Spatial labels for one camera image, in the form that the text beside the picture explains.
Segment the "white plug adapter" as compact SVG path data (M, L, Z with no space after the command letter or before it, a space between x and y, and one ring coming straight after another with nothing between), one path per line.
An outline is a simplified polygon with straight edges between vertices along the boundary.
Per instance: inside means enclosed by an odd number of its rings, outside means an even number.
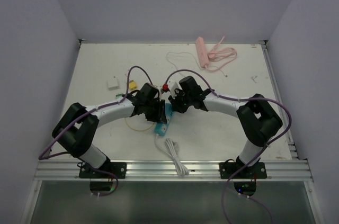
M119 80L116 76L110 77L106 81L106 86L109 91L113 91L120 88Z

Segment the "yellow plug with cable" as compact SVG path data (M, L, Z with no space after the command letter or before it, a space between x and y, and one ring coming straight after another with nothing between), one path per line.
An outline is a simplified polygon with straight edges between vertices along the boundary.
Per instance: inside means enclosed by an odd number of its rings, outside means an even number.
M125 118L124 121L129 129L136 132L148 131L155 125L154 122L148 122L141 119Z

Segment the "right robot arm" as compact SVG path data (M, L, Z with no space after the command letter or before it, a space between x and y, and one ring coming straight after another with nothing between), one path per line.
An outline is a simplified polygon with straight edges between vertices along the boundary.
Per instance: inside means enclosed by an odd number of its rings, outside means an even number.
M260 94L249 101L240 102L234 97L221 97L211 89L203 90L192 76L182 78L178 83L169 82L163 86L168 89L172 110L185 113L189 107L206 112L219 112L238 118L247 141L236 158L236 172L240 177L249 177L255 171L260 159L259 152L277 134L283 123L281 118Z

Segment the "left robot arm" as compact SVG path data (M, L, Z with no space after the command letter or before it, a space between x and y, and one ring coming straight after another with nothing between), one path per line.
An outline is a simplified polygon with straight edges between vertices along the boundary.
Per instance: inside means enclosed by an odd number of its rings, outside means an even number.
M112 103L99 106L72 104L54 128L52 137L72 157L90 165L91 171L103 178L109 174L110 159L93 144L96 130L115 120L141 114L150 122L167 122L165 100L150 83Z

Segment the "pink power strip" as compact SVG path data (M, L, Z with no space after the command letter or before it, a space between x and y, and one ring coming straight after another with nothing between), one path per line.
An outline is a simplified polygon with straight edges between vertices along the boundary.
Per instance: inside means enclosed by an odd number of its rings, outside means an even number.
M199 66L201 69L209 72L216 72L221 70L227 64L234 61L237 56L237 50L232 47L225 47L219 49L225 37L212 47L210 51L207 51L205 41L202 37L198 37L195 41L195 47L197 50Z

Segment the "yellow plug adapter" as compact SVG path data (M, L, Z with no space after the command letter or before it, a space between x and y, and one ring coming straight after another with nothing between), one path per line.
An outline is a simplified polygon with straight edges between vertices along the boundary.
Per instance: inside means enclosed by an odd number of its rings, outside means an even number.
M128 86L130 91L134 91L138 88L137 83L134 80L130 80Z

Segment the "teal power strip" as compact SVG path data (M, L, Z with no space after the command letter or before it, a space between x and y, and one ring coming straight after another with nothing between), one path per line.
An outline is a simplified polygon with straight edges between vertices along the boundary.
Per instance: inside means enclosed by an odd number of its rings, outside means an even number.
M154 133L162 137L166 135L166 131L173 118L173 110L172 110L172 105L170 103L165 104L165 115L166 115L167 123L157 123L154 128Z

